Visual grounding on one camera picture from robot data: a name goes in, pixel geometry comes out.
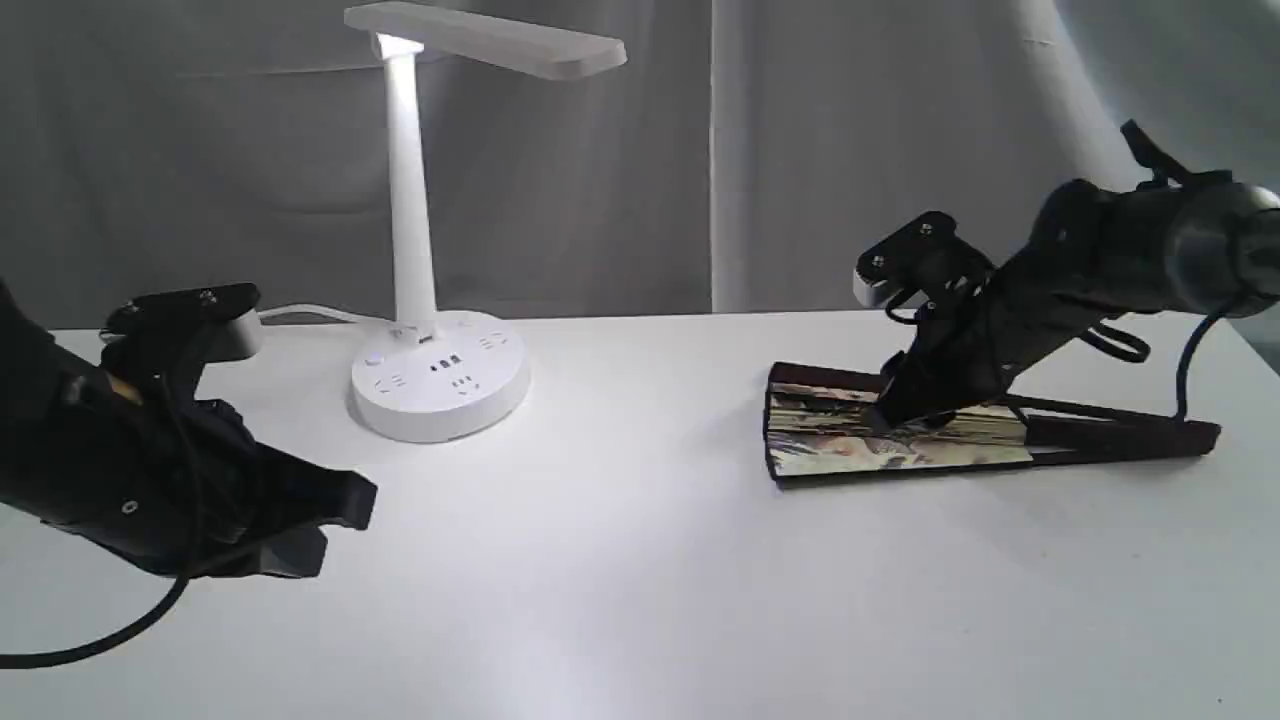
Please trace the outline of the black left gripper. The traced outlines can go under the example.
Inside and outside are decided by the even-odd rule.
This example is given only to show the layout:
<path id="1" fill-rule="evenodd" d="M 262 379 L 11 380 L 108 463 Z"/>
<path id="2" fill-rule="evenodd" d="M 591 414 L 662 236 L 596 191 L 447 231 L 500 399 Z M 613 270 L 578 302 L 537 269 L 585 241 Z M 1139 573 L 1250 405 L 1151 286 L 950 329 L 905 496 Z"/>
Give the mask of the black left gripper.
<path id="1" fill-rule="evenodd" d="M 366 530 L 378 487 L 264 448 L 233 407 L 195 396 L 192 348 L 40 354 L 40 519 L 157 575 L 312 579 L 328 538 Z M 268 538 L 279 527 L 303 527 Z"/>

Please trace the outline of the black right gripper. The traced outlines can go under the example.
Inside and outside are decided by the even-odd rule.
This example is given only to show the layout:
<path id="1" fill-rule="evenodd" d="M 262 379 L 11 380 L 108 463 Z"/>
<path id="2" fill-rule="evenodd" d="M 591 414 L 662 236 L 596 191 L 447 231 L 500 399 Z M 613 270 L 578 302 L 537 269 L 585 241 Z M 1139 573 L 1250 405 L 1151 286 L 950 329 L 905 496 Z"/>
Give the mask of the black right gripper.
<path id="1" fill-rule="evenodd" d="M 1025 370 L 1101 319 L 1098 261 L 1089 246 L 1028 245 L 980 286 L 916 314 L 916 336 L 881 368 L 876 430 L 936 430 L 955 396 L 1000 396 Z"/>

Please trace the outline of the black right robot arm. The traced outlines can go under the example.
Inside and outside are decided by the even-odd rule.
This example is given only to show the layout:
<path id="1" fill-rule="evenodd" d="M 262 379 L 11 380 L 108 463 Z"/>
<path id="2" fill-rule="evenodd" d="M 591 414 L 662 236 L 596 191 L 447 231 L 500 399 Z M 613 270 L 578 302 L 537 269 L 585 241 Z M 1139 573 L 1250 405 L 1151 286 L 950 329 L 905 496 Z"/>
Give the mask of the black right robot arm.
<path id="1" fill-rule="evenodd" d="M 884 365 L 868 416 L 879 430 L 942 421 L 1126 314 L 1244 318 L 1277 304 L 1277 196 L 1222 172 L 1126 192 L 1057 187 L 1001 265 L 957 222 L 925 211 L 855 265 L 861 300 L 892 311 L 916 295 L 910 346 Z"/>

